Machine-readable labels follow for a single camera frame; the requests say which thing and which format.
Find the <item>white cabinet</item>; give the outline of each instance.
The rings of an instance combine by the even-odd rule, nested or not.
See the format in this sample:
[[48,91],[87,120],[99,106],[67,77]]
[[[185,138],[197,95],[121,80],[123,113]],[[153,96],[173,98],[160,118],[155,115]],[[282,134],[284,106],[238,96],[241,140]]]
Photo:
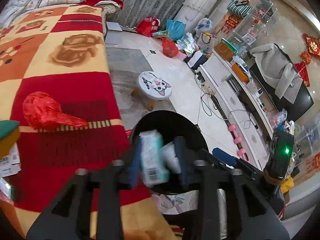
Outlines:
[[218,86],[231,75],[231,72],[214,53],[212,53],[211,57],[203,64],[203,67],[208,71]]
[[[232,71],[230,64],[217,55],[215,51],[213,51],[207,62],[204,63],[203,66],[200,66],[200,71],[204,79],[210,83],[210,87],[216,93],[215,97],[219,101],[229,122],[236,125],[236,132],[243,139],[241,146],[246,150],[249,162],[262,170],[265,166],[265,160],[268,159],[265,141],[250,121],[249,113],[227,80],[231,76],[234,76],[239,86],[245,91],[251,101],[253,100],[253,95],[248,92],[245,84],[243,84]],[[263,123],[266,125],[269,136],[272,138],[273,131],[265,113],[262,113],[257,102],[253,102],[253,104],[259,116],[261,116]]]

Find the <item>blue tote bag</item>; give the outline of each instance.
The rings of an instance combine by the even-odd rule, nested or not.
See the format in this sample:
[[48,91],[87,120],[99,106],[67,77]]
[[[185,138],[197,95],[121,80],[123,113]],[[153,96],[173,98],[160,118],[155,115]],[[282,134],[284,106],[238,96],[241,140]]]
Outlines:
[[182,22],[167,20],[166,30],[169,31],[169,38],[173,41],[181,39],[186,25]]

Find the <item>red gift bag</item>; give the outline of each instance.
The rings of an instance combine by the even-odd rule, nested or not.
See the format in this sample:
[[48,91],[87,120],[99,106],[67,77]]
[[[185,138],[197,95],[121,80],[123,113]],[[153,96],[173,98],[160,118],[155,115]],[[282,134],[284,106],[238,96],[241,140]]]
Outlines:
[[158,30],[159,25],[160,25],[159,19],[146,17],[138,25],[138,27],[136,28],[136,32],[146,37],[151,37],[151,34],[155,33]]

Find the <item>drawer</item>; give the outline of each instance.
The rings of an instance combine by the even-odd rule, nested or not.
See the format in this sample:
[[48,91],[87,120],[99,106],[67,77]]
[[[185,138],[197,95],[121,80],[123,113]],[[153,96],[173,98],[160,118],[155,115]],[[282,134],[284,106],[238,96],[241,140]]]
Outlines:
[[254,125],[250,122],[249,114],[238,99],[237,95],[233,91],[233,89],[229,86],[228,82],[223,82],[219,87],[221,93],[226,98],[226,101],[229,103],[230,107],[234,111],[233,114],[236,115],[238,121],[240,122],[243,131],[245,132],[248,143],[254,149],[254,153],[256,158],[259,160],[265,156],[267,156],[267,150],[265,149],[264,142],[260,134]]
[[227,81],[224,81],[219,87],[221,93],[226,98],[227,102],[229,103],[230,107],[233,111],[236,111],[235,114],[240,122],[243,120],[248,120],[248,114],[241,104],[239,98],[237,97],[236,93],[230,87]]
[[203,64],[203,67],[210,74],[210,76],[218,86],[220,86],[231,75],[231,72],[214,53]]

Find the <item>black bin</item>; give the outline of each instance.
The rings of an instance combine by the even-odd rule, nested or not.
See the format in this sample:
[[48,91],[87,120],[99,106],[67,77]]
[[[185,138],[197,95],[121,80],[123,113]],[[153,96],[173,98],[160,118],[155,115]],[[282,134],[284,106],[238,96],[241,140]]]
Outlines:
[[[158,130],[162,135],[164,145],[172,142],[177,136],[183,136],[189,149],[196,152],[200,149],[208,151],[207,143],[198,128],[187,118],[176,112],[158,110],[146,114],[132,129],[129,137],[130,143],[132,144],[133,138],[138,136],[140,132],[150,130]],[[188,192],[181,187],[179,181],[177,174],[170,173],[168,182],[155,185],[152,190],[165,195]]]

